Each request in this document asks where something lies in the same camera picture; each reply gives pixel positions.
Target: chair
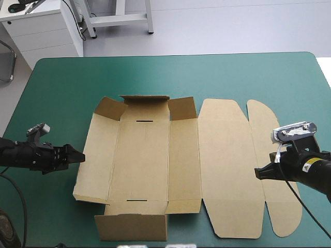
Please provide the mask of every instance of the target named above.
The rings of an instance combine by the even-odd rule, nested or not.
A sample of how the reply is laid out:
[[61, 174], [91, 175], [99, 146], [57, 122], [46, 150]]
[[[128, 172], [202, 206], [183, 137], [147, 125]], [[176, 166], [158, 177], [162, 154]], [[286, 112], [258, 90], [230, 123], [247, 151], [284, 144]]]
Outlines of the chair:
[[8, 52], [0, 53], [0, 81], [9, 83], [14, 77], [14, 68], [17, 56], [9, 45], [1, 40], [0, 44], [9, 50]]

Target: tabletop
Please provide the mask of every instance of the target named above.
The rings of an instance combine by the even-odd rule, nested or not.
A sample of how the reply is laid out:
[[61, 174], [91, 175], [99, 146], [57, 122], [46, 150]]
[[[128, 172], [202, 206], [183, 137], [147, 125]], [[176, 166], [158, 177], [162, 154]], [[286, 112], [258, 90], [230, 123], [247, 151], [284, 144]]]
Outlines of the tabletop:
[[[331, 150], [331, 89], [311, 53], [266, 53], [141, 57], [85, 57], [40, 60], [24, 90], [4, 137], [25, 140], [28, 128], [46, 122], [51, 132], [43, 141], [84, 148], [92, 112], [103, 96], [194, 96], [197, 111], [206, 98], [234, 99], [246, 113], [246, 102], [268, 105], [281, 125], [313, 121], [322, 150]], [[170, 215], [167, 242], [101, 242], [94, 216], [104, 206], [75, 201], [72, 191], [78, 164], [42, 176], [11, 168], [7, 171], [22, 189], [28, 208], [28, 246], [104, 247], [118, 244], [195, 243], [200, 247], [330, 246], [325, 234], [304, 211], [298, 229], [279, 238], [264, 212], [258, 239], [221, 239], [212, 229], [205, 207], [200, 214]], [[331, 205], [326, 197], [302, 184], [300, 195], [316, 218], [331, 231]], [[0, 207], [23, 232], [20, 199], [0, 180]]]

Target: unfolded cardboard box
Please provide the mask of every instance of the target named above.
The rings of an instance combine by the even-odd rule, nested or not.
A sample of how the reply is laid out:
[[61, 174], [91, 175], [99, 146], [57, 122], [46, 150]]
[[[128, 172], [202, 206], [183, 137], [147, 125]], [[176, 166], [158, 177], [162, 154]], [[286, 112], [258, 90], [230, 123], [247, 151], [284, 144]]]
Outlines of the unfolded cardboard box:
[[101, 240], [166, 240], [166, 214], [200, 211], [194, 100], [122, 97], [93, 113], [73, 194], [106, 204], [95, 216]]
[[233, 100], [205, 99], [198, 119], [193, 97], [123, 98], [93, 113], [73, 192], [106, 205], [95, 216], [101, 240], [166, 240], [166, 215], [199, 213], [202, 197], [222, 238], [258, 238], [265, 202], [276, 235], [297, 228], [302, 208], [285, 182], [254, 174], [277, 150], [263, 103], [247, 103], [248, 121]]

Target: black cable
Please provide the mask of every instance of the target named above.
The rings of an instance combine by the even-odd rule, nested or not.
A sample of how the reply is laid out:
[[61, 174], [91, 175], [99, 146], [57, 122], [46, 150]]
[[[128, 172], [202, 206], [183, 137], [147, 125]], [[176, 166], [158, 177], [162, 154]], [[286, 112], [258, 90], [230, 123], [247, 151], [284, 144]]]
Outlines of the black cable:
[[64, 0], [62, 0], [62, 1], [68, 6], [68, 8], [69, 8], [69, 10], [70, 10], [70, 12], [71, 12], [71, 14], [72, 14], [72, 17], [73, 17], [73, 20], [74, 20], [74, 22], [75, 22], [75, 24], [76, 24], [76, 28], [77, 28], [77, 31], [78, 31], [79, 36], [81, 37], [81, 39], [82, 39], [83, 41], [85, 41], [85, 40], [86, 40], [86, 37], [85, 37], [85, 35], [83, 35], [83, 34], [81, 33], [81, 31], [79, 30], [78, 23], [76, 22], [76, 19], [75, 19], [74, 14], [73, 14], [73, 12], [72, 12], [72, 10], [71, 10], [71, 7], [69, 6], [69, 4], [67, 4], [66, 1], [64, 1]]
[[290, 185], [290, 183], [287, 181], [287, 178], [280, 166], [280, 163], [278, 163], [278, 167], [280, 170], [280, 173], [282, 174], [284, 181], [286, 182], [286, 184], [289, 186], [290, 190], [293, 192], [293, 194], [295, 195], [295, 197], [298, 199], [298, 201], [301, 203], [301, 205], [303, 206], [303, 208], [307, 211], [307, 213], [310, 215], [310, 217], [315, 221], [315, 223], [323, 230], [323, 232], [325, 232], [325, 234], [329, 237], [329, 239], [331, 240], [331, 235], [327, 232], [327, 230], [322, 226], [322, 224], [315, 218], [315, 216], [310, 212], [310, 210], [307, 208], [307, 206], [304, 204], [304, 202], [300, 199], [300, 197], [298, 196], [298, 194], [295, 192], [295, 190], [292, 188], [292, 186]]
[[9, 169], [9, 166], [7, 166], [2, 172], [0, 172], [0, 174], [5, 173], [8, 169]]
[[24, 213], [24, 233], [23, 233], [23, 243], [22, 243], [22, 248], [25, 248], [25, 244], [26, 244], [26, 233], [27, 233], [27, 210], [26, 210], [26, 202], [23, 196], [22, 191], [20, 190], [20, 188], [17, 186], [17, 184], [14, 182], [14, 180], [12, 180], [10, 177], [4, 175], [4, 174], [0, 174], [0, 177], [3, 177], [5, 179], [7, 179], [16, 189], [16, 191], [18, 192], [22, 205], [23, 205], [23, 213]]

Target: white desk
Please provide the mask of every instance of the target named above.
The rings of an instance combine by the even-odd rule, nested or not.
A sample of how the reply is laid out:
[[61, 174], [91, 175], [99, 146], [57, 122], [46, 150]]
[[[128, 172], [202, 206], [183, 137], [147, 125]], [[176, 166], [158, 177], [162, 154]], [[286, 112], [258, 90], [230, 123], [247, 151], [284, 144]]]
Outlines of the white desk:
[[46, 0], [26, 15], [27, 8], [9, 13], [8, 7], [14, 3], [18, 0], [3, 1], [0, 22], [32, 69], [42, 58], [84, 55], [74, 18], [62, 0]]

